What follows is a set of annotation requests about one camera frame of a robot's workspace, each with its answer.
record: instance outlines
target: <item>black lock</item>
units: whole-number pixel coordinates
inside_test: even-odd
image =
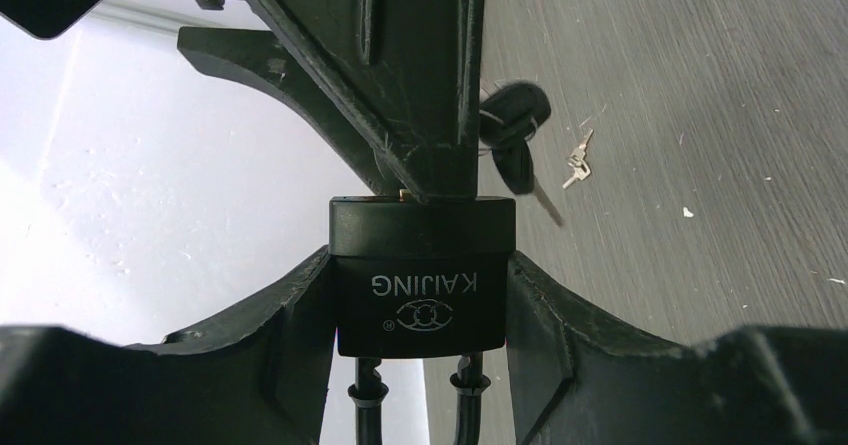
[[[515,201],[330,202],[340,355],[428,358],[500,348]]]

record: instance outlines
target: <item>white wall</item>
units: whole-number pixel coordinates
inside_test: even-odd
[[[156,343],[327,241],[368,194],[298,116],[203,77],[173,35],[87,18],[52,42],[0,21],[0,325]],[[420,361],[381,367],[387,443],[427,444]],[[336,359],[322,442],[353,444]]]

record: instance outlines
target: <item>black cable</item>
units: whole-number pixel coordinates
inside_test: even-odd
[[[380,404],[389,393],[377,367],[378,358],[356,359],[356,382],[347,389],[356,405],[357,445],[383,445],[383,419]]]
[[[456,387],[457,414],[454,445],[477,445],[480,441],[480,418],[483,409],[483,392],[492,384],[483,375],[483,354],[463,355],[456,373],[451,375]]]

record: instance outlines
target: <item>wooden floor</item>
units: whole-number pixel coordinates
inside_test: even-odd
[[[486,13],[484,86],[535,80],[554,106],[532,148],[565,227],[519,199],[522,251],[675,341],[848,325],[848,0],[487,0]],[[587,127],[593,173],[563,191]],[[481,168],[481,193],[506,195],[491,159]],[[434,444],[452,443],[455,364],[425,364]],[[502,352],[486,372],[480,443],[514,443]]]

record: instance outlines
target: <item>padlock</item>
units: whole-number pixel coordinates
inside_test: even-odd
[[[515,201],[330,202],[338,352],[429,358],[500,348]]]

